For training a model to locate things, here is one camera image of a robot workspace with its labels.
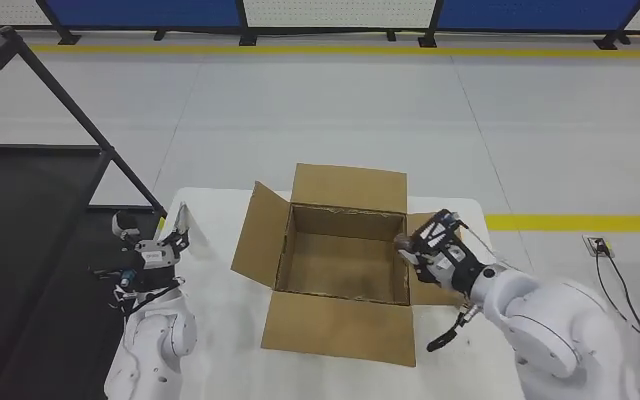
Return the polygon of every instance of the white floor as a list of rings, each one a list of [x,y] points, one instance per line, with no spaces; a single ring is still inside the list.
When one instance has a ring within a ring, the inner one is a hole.
[[[308,162],[404,171],[411,195],[475,198],[486,213],[640,214],[640,60],[41,58],[167,207],[185,186],[287,190]],[[92,143],[21,60],[0,94],[0,142]],[[144,200],[112,168],[94,203]],[[607,236],[640,296],[640,236]],[[492,241],[524,269],[597,288],[581,233]]]

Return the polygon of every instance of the table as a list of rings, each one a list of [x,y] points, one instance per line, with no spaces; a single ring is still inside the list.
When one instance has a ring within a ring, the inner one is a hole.
[[[288,199],[290,192],[278,192]],[[524,399],[513,350],[482,315],[449,345],[427,353],[448,330],[457,310],[414,306],[416,368],[260,348],[271,289],[230,270],[251,197],[250,190],[184,188],[162,231],[167,235],[181,202],[191,218],[191,247],[176,273],[196,315],[198,345],[182,359],[181,399]],[[410,213],[457,211],[490,246],[480,205],[469,199],[409,197]],[[482,262],[493,257],[477,239],[463,241]]]

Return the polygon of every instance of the wire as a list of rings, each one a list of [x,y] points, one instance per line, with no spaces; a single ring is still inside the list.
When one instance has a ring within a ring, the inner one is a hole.
[[[467,229],[467,230],[468,230],[468,231],[469,231],[469,232],[470,232],[470,233],[471,233],[471,234],[472,234],[476,239],[478,239],[478,241],[479,241],[480,243],[482,243],[482,246],[484,246],[484,248],[489,252],[489,254],[491,254],[491,255],[493,256],[493,258],[495,258],[495,259],[496,259],[496,262],[498,262],[498,263],[502,263],[502,264],[504,264],[505,266],[507,266],[507,267],[509,267],[509,268],[511,268],[511,269],[515,269],[516,271],[520,271],[520,272],[522,272],[522,270],[521,270],[520,268],[516,268],[516,267],[514,267],[513,265],[509,264],[509,263],[507,262],[507,260],[505,260],[505,259],[504,259],[504,257],[498,257],[498,256],[497,256],[497,254],[496,254],[496,253],[494,253],[494,252],[493,252],[493,250],[491,250],[491,249],[489,248],[489,246],[487,246],[487,244],[486,244],[482,239],[480,239],[480,236],[478,236],[478,235],[473,231],[473,229],[469,228],[468,226],[465,226],[465,228],[466,228],[466,229]]]
[[[613,265],[613,269],[616,270],[616,274],[618,274],[618,278],[620,278],[620,282],[622,282],[622,288],[624,289],[624,297],[627,300],[629,309],[631,309],[631,312],[633,313],[633,317],[636,319],[636,322],[638,323],[638,325],[640,325],[640,318],[638,318],[636,309],[633,307],[633,304],[631,304],[631,298],[629,296],[629,289],[627,288],[627,282],[625,282],[624,278],[622,277],[622,274],[620,274],[620,270],[618,269],[618,266],[616,265],[616,263],[613,261],[613,258],[611,257],[611,255],[609,253],[605,253],[605,254],[607,254],[607,257],[609,258],[611,265]]]
[[[141,301],[140,303],[138,303],[138,305],[136,305],[135,307],[133,307],[131,309],[131,311],[129,311],[129,315],[139,311],[142,307],[146,306],[147,304],[151,303],[152,301],[154,301],[155,299],[164,296],[165,294],[169,293],[170,291],[172,291],[173,289],[177,288],[180,286],[180,282],[178,280],[174,280],[173,282],[171,282],[169,284],[169,286],[167,286],[166,288],[164,288],[162,291],[158,292],[158,293],[150,293],[147,294],[147,297],[144,301]]]
[[[629,322],[629,320],[627,319],[627,317],[624,316],[624,314],[622,314],[622,312],[618,309],[618,307],[616,306],[616,304],[613,302],[613,300],[611,300],[611,296],[609,296],[609,292],[607,292],[607,289],[604,287],[604,283],[602,282],[602,275],[600,274],[600,262],[598,261],[599,258],[599,254],[600,251],[596,248],[596,271],[598,272],[598,280],[600,281],[600,287],[602,288],[602,291],[604,292],[604,295],[607,296],[607,300],[609,300],[609,303],[611,303],[611,306],[613,307],[614,310],[616,310],[616,312],[618,313],[618,315],[620,315],[620,317],[625,320],[625,322],[629,323],[629,325],[631,326],[631,328],[633,328],[634,331],[640,333],[640,330],[638,330],[638,328],[636,328],[635,326],[633,326],[633,324],[631,322]],[[620,272],[618,271],[618,267],[616,266],[616,264],[613,262],[613,259],[611,258],[610,255],[607,254],[607,256],[609,257],[609,260],[611,260],[611,264],[614,266],[614,268],[616,269],[616,272],[618,272],[618,277],[620,278],[620,280],[622,281],[622,285],[624,287],[625,290],[625,295],[627,297],[627,301],[629,302],[629,307],[631,307],[631,310],[633,312],[633,315],[636,317],[636,320],[638,320],[638,316],[636,315],[635,309],[633,308],[633,306],[631,305],[631,300],[629,300],[629,292],[627,291],[627,284],[625,283],[624,279],[622,279],[622,276],[620,275]]]

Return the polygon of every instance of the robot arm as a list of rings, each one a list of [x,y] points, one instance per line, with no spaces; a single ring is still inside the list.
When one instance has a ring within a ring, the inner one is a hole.
[[[189,245],[187,212],[182,204],[172,232],[159,241],[142,239],[133,217],[118,213],[113,218],[123,259],[115,269],[94,271],[114,280],[125,321],[104,385],[110,400],[180,398],[180,358],[191,354],[197,342],[195,316],[179,288],[183,280],[175,276],[180,252]]]
[[[528,400],[637,400],[618,331],[604,301],[575,282],[543,284],[520,271],[484,265],[456,235],[468,227],[441,210],[396,248],[422,282],[462,293],[468,310],[429,344],[435,351],[478,313],[495,324],[515,351]]]

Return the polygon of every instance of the yellow tape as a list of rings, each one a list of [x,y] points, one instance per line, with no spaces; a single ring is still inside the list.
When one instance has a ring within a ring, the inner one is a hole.
[[[160,217],[160,221],[158,221],[158,227],[156,228],[156,232],[162,231],[162,228],[164,228],[165,222],[166,220],[164,219],[164,217]]]
[[[204,45],[31,45],[40,53],[114,54],[346,54],[388,56],[472,56],[472,57],[555,57],[555,58],[640,58],[639,50],[603,51],[577,49],[483,49],[376,46],[204,46]]]
[[[489,230],[544,232],[640,232],[640,215],[486,215]]]

